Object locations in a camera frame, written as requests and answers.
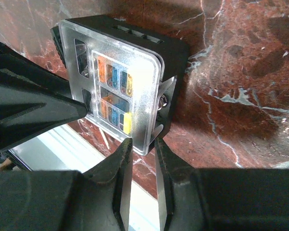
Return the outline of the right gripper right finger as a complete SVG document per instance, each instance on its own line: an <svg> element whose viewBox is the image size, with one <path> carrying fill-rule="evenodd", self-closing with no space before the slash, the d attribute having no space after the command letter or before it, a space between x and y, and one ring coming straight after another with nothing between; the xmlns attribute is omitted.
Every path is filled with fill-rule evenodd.
<svg viewBox="0 0 289 231"><path fill-rule="evenodd" d="M155 139L155 149L160 230L200 230L194 168L177 156L162 138Z"/></svg>

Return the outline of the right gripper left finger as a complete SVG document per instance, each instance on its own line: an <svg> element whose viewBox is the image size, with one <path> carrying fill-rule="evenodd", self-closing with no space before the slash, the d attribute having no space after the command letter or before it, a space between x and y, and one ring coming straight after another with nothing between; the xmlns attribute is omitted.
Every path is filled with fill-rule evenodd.
<svg viewBox="0 0 289 231"><path fill-rule="evenodd" d="M102 162L84 173L84 231L127 231L129 228L133 140L126 138Z"/></svg>

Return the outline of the yellow fuse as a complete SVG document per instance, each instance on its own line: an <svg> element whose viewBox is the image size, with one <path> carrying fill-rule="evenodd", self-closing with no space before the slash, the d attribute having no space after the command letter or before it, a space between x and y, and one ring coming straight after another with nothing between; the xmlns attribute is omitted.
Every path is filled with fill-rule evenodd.
<svg viewBox="0 0 289 231"><path fill-rule="evenodd" d="M131 124L132 124L131 113L125 113L123 115L123 132L127 135L129 135L131 132Z"/></svg>

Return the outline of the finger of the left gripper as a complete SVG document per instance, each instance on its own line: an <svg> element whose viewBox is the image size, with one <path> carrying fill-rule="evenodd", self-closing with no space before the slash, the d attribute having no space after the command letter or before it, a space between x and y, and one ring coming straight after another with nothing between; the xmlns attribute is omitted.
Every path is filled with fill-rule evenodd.
<svg viewBox="0 0 289 231"><path fill-rule="evenodd" d="M67 80L0 42L0 152L86 114Z"/></svg>

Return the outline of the black fuse box base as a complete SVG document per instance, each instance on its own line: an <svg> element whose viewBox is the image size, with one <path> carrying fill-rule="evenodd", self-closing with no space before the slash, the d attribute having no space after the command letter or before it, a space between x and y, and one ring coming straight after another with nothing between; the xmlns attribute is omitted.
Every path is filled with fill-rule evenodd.
<svg viewBox="0 0 289 231"><path fill-rule="evenodd" d="M163 131L158 135L163 138L170 130L171 120L175 112L180 87L183 81L184 70L187 64L189 47L183 41L163 35L159 32L145 29L139 26L116 20L106 15L95 15L66 19L68 22L76 23L119 41L143 48L145 51L152 51L158 55L162 62L163 74L161 81L176 77L176 84L165 92L169 104L161 109L157 116L158 125L164 126Z"/></svg>

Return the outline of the clear plastic fuse box cover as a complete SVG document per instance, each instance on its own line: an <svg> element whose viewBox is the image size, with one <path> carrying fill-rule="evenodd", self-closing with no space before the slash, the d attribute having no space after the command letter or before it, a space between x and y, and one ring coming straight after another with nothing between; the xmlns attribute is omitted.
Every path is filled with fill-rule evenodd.
<svg viewBox="0 0 289 231"><path fill-rule="evenodd" d="M158 55L76 23L62 20L60 38L72 97L88 107L87 119L118 141L133 140L133 150L147 155L163 131L157 116L169 104L165 92L176 77L161 81ZM131 113L129 135L123 115Z"/></svg>

